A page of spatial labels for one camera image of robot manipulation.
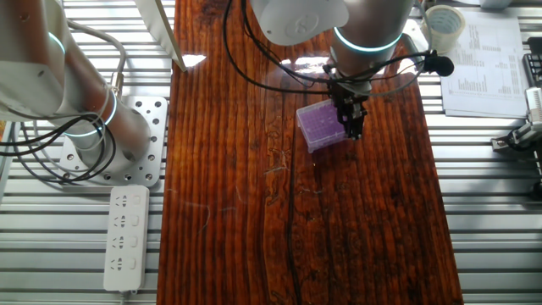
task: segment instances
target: white cable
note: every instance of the white cable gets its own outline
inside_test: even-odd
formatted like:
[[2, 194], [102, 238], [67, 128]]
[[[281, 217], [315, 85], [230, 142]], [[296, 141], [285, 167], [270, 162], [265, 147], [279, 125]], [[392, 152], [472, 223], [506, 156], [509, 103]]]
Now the white cable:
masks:
[[[420, 13], [422, 14], [422, 17], [425, 20], [425, 23], [428, 26], [430, 26], [429, 18], [427, 16], [427, 14], [425, 13], [425, 9], [423, 9], [422, 4], [418, 0], [413, 0], [413, 2], [414, 2], [414, 6], [418, 7], [418, 9], [420, 10]], [[429, 34], [428, 34], [428, 45], [429, 45], [429, 47], [428, 47], [427, 51], [429, 53], [431, 53], [431, 49], [433, 48], [433, 34], [431, 33], [431, 30], [429, 30]], [[414, 78], [412, 78], [410, 81], [408, 81], [405, 85], [400, 86], [399, 88], [396, 88], [394, 90], [391, 90], [391, 91], [388, 91], [388, 92], [381, 92], [381, 93], [371, 93], [371, 92], [367, 92], [367, 91], [359, 91], [354, 86], [349, 85], [347, 83], [341, 83], [340, 82], [338, 84], [340, 86], [342, 86], [343, 88], [345, 88], [346, 90], [348, 90], [350, 92], [354, 92], [357, 95], [362, 96], [362, 97], [384, 97], [384, 96], [387, 96], [387, 95], [394, 94], [394, 93], [401, 92], [401, 91], [405, 90], [407, 87], [409, 87], [411, 84], [413, 84], [414, 81], [416, 81], [421, 74], [422, 74], [422, 70], [420, 69], [416, 73], [416, 75], [414, 75]]]

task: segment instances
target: electrical outlet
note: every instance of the electrical outlet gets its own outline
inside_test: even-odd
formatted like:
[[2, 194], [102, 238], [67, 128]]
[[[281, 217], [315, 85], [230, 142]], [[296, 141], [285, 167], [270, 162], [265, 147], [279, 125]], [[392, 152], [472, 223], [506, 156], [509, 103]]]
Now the electrical outlet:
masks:
[[125, 244], [124, 236], [114, 237], [111, 240], [111, 247], [113, 247], [115, 249], [124, 248], [124, 244]]
[[117, 228], [124, 228], [126, 226], [126, 215], [116, 216], [113, 219], [113, 225]]
[[146, 187], [117, 186], [111, 190], [103, 272], [105, 290], [131, 291], [143, 286], [148, 211]]

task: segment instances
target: wood grain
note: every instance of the wood grain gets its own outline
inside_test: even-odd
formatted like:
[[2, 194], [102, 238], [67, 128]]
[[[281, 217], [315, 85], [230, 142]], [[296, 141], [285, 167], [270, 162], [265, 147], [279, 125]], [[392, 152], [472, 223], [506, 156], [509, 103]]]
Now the wood grain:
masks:
[[[326, 97], [242, 80], [225, 5], [176, 5], [181, 50], [206, 58], [174, 71], [158, 304], [462, 304], [418, 86], [369, 100], [360, 141], [309, 154], [296, 110]], [[237, 3], [229, 34], [249, 76], [301, 88], [247, 42]], [[295, 63], [329, 45], [273, 50]]]

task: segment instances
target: metal mounting plate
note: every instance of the metal mounting plate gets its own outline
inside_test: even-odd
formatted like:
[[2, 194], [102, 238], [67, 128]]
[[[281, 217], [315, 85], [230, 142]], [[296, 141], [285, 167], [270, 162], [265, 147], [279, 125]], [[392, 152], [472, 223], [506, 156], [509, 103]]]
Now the metal mounting plate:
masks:
[[[88, 186], [154, 186], [160, 178], [160, 163], [162, 163], [163, 139], [165, 137], [168, 102], [163, 97], [123, 97], [123, 104], [139, 112], [147, 121], [151, 130], [151, 138], [147, 152], [131, 167], [121, 172], [104, 170], [100, 175], [78, 184]], [[69, 138], [64, 141], [60, 165], [67, 169], [87, 169], [79, 159], [74, 144]]]

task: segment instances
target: purple box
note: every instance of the purple box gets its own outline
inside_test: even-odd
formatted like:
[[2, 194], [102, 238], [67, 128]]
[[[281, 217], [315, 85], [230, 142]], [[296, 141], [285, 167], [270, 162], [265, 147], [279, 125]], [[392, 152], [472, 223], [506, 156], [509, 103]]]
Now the purple box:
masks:
[[310, 153], [347, 139], [332, 100], [297, 109], [297, 125], [303, 131]]

